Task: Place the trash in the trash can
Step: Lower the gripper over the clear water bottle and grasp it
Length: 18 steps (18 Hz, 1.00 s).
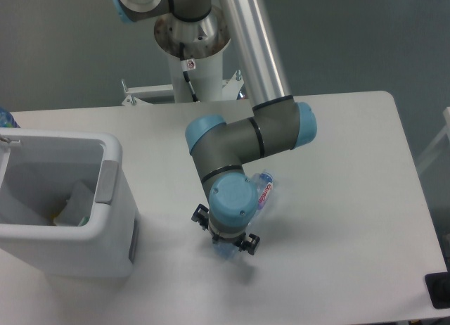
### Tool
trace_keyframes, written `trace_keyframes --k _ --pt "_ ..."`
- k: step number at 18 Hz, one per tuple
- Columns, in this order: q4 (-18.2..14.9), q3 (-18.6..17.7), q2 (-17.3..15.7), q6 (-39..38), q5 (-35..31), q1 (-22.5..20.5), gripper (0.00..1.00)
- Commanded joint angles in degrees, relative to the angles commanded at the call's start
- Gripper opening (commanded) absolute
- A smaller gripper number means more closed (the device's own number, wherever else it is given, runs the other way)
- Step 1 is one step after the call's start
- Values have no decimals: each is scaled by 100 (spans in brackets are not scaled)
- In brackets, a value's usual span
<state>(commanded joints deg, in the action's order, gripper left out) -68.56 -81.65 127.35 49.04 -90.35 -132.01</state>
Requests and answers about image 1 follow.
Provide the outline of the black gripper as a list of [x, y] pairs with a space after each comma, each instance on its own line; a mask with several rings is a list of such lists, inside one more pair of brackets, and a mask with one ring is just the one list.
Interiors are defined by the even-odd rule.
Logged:
[[[203, 204], [199, 204], [194, 210], [191, 220], [198, 223], [203, 230], [209, 229], [209, 209]], [[240, 252], [247, 252], [254, 255], [257, 252], [261, 238], [255, 234], [245, 234], [245, 232], [237, 234], [217, 233], [210, 230], [212, 236], [212, 243], [238, 243], [238, 250]]]

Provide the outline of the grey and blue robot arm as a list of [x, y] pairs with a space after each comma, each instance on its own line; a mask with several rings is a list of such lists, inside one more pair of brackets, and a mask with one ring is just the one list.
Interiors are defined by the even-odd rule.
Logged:
[[155, 38], [174, 57], [191, 103], [205, 99], [193, 82], [199, 62], [229, 42], [236, 45], [252, 116], [227, 123], [220, 115], [206, 115], [187, 126], [189, 153], [207, 198], [192, 219], [214, 243], [254, 254], [260, 239], [247, 227], [257, 213], [259, 193], [244, 164], [308, 144], [317, 132], [310, 106], [291, 94], [264, 0], [219, 0], [219, 7], [211, 0], [112, 2], [125, 22], [157, 18]]

